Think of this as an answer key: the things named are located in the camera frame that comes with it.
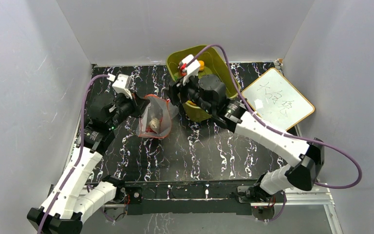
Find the orange toy fruit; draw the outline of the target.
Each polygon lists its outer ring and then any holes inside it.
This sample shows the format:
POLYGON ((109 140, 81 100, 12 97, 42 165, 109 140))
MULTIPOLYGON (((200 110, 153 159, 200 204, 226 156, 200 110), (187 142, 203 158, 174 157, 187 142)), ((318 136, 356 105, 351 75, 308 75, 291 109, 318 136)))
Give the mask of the orange toy fruit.
POLYGON ((204 71, 204 69, 205 69, 205 62, 203 60, 199 60, 198 62, 199 62, 199 65, 200 65, 199 72, 204 71))

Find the grey toy fish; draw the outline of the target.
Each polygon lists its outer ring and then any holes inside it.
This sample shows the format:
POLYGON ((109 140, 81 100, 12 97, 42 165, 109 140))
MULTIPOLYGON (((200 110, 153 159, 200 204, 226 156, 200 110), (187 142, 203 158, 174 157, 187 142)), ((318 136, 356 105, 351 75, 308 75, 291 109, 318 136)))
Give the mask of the grey toy fish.
POLYGON ((160 128, 161 128, 161 120, 159 120, 156 117, 153 117, 149 122, 149 127, 154 129, 158 134, 160 132, 160 128))

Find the clear zip bag orange zipper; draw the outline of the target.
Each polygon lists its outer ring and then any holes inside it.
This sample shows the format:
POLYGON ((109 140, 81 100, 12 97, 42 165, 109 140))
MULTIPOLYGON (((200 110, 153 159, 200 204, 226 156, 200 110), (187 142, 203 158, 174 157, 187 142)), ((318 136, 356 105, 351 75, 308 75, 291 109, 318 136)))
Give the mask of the clear zip bag orange zipper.
POLYGON ((179 109, 171 104, 169 99, 157 95, 145 96, 149 104, 138 122, 137 135, 142 138, 166 138, 172 129, 172 119, 177 116, 179 109))

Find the red toy grape bunch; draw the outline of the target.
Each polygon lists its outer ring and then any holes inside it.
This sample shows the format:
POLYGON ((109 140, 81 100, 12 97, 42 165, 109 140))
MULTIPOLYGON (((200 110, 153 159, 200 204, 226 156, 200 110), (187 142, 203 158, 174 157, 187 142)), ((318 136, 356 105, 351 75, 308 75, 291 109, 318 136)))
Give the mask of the red toy grape bunch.
POLYGON ((146 133, 154 133, 154 134, 156 134, 157 132, 154 129, 152 129, 151 127, 147 127, 146 128, 146 133))

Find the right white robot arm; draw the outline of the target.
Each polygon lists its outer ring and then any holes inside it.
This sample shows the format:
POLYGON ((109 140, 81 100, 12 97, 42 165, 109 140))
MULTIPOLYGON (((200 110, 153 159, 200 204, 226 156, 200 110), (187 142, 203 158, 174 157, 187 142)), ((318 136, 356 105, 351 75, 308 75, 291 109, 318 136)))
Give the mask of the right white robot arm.
POLYGON ((240 203, 267 202, 275 193, 292 187, 303 191, 313 188, 324 164, 323 147, 269 130, 266 123, 254 119, 243 102, 227 98, 226 86, 216 75, 194 77, 185 85, 182 78, 171 81, 165 94, 173 105, 192 101, 219 127, 252 139, 286 161, 282 168, 263 174, 253 187, 238 189, 240 203))

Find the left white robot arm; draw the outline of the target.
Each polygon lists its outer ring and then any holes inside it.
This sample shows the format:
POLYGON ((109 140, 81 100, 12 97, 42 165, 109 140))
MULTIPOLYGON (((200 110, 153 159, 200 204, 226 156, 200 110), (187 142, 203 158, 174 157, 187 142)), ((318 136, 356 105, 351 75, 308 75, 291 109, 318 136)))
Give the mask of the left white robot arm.
POLYGON ((83 224, 104 204, 122 203, 129 194, 125 182, 106 176, 80 196, 94 167, 115 138, 114 130, 129 117, 140 118, 150 101, 132 93, 130 97, 103 94, 87 108, 73 155, 58 183, 39 208, 31 208, 27 219, 39 234, 78 234, 83 224))

